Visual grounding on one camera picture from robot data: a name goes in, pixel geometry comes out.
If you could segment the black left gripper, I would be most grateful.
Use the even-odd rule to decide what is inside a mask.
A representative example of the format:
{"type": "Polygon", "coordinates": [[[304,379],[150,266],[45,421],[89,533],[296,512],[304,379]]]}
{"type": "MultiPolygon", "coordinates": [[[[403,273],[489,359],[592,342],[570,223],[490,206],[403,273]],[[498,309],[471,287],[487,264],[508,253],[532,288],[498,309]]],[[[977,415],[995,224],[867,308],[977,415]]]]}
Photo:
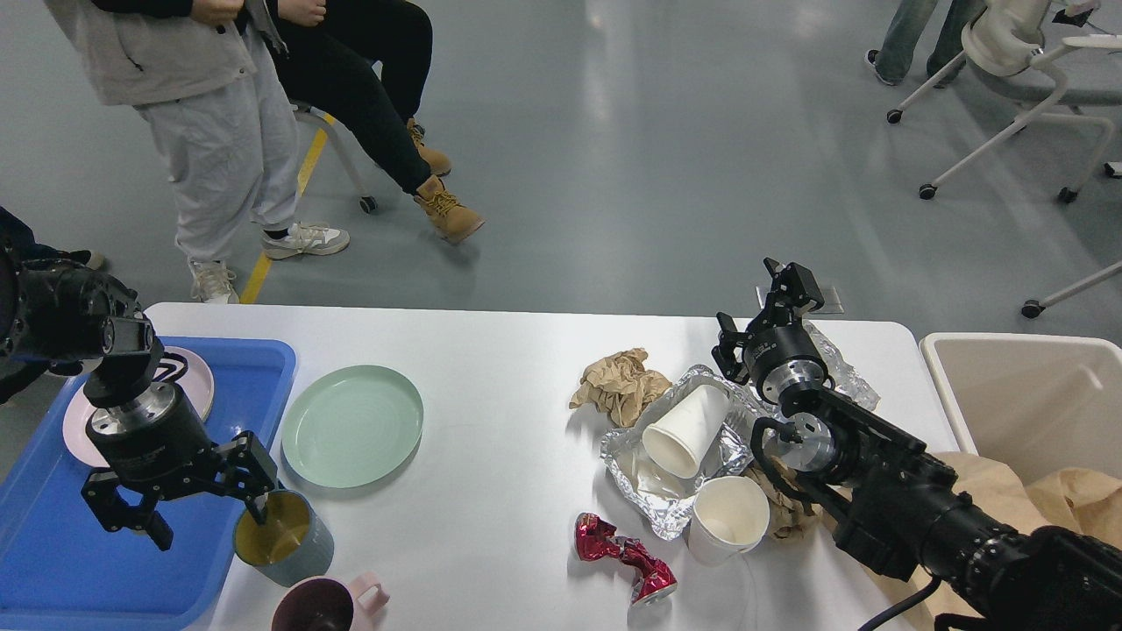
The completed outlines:
{"type": "Polygon", "coordinates": [[[131,528],[168,551],[174,531],[157,504],[196,493],[240,499],[252,520],[265,525],[268,495],[280,482],[277,464],[252,431],[236,435],[215,452],[217,443],[176,384],[151,383],[125,400],[102,383],[88,383],[85,395],[96,405],[88,437],[109,470],[90,470],[82,496],[105,531],[131,528]],[[129,506],[120,486],[139,493],[140,503],[129,506]]]}

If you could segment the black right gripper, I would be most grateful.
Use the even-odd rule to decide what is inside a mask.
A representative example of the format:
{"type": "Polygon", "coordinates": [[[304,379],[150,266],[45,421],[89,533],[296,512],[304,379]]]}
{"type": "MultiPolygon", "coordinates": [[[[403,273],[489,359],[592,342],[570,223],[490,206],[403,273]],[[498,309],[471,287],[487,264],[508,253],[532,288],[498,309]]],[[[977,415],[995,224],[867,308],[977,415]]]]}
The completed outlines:
{"type": "Polygon", "coordinates": [[[763,323],[738,330],[733,316],[718,312],[718,341],[712,359],[721,376],[738,385],[752,383],[758,396],[778,405],[782,392],[797,384],[830,385],[831,376],[810,335],[801,326],[806,313],[821,310],[826,299],[813,272],[765,257],[770,290],[763,323]]]}

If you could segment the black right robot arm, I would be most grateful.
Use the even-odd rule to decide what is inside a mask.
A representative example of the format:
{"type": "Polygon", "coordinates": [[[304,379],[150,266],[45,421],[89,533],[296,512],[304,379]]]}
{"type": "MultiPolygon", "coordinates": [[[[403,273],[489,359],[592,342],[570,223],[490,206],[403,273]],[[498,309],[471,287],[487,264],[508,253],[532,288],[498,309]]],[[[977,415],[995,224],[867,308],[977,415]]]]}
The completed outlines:
{"type": "Polygon", "coordinates": [[[1094,536],[1046,525],[1032,534],[988,516],[956,470],[916,436],[834,390],[802,318],[824,305],[813,273],[765,259],[770,291],[758,316],[738,330],[718,313],[712,356],[721,375],[749,384],[778,418],[752,426],[749,450],[788,499],[813,503],[836,520],[834,543],[871,571],[931,582],[874,616],[867,630],[949,585],[973,615],[942,613],[938,630],[1118,630],[1121,559],[1094,536]]]}

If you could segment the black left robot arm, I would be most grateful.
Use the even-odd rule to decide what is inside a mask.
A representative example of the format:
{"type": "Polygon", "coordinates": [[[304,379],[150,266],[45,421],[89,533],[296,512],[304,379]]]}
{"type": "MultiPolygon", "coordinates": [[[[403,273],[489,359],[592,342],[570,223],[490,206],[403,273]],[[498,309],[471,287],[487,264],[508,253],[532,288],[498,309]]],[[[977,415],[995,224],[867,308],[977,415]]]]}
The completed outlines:
{"type": "Polygon", "coordinates": [[[277,464],[251,431],[213,443],[183,387],[156,382],[164,347],[136,292],[65,259],[20,262],[3,252],[3,359],[49,368],[96,360],[84,393],[96,411],[89,440],[107,464],[82,487],[105,530],[132,528],[168,550],[160,500],[197,493],[238,499],[264,524],[280,487],[277,464]]]}

